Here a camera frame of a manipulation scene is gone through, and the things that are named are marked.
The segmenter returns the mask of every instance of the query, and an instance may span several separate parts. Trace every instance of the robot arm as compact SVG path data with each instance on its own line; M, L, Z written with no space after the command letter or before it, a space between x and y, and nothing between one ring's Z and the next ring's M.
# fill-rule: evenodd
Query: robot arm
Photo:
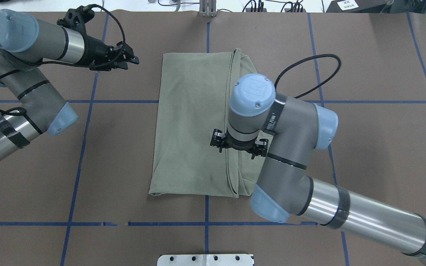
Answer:
M328 109L276 93L265 76L248 74L230 96L227 132L215 129L211 146L255 154L259 130L274 135L250 206L272 222L301 215L331 229L391 246L426 264L426 217L391 207L305 175L314 149L326 149L338 127Z
M40 134L57 135L78 119L37 68L43 58L95 71L127 69L128 62L139 63L124 40L111 47L86 34L85 22L94 17L91 8L95 6L70 9L59 25L0 10L0 86L6 86L22 103L9 111L0 110L0 161Z

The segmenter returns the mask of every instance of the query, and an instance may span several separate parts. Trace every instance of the sticker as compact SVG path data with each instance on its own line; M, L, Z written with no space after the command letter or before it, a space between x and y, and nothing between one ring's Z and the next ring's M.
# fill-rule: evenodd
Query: sticker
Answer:
M355 0L345 0L345 1L341 1L338 2L339 8L341 8L341 10L351 10L353 8L358 8L358 4L356 3Z

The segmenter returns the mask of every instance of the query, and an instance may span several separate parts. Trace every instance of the power strip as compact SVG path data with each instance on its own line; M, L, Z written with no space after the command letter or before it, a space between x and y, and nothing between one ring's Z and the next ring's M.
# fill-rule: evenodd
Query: power strip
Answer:
M251 8L246 8L245 12L252 12Z

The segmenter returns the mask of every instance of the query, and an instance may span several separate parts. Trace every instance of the metal bracket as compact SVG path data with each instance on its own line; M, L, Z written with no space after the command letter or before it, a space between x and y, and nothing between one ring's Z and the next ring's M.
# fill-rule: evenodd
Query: metal bracket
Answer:
M216 17L216 0L200 0L200 17Z
M162 255L157 266L254 266L253 254Z

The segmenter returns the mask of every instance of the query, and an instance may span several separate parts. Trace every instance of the olive green towel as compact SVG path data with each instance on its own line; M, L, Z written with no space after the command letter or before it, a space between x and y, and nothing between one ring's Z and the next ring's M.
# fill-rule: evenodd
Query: olive green towel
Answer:
M251 195L264 158L219 153L210 140L214 128L225 132L232 86L255 72L240 49L164 54L149 194Z

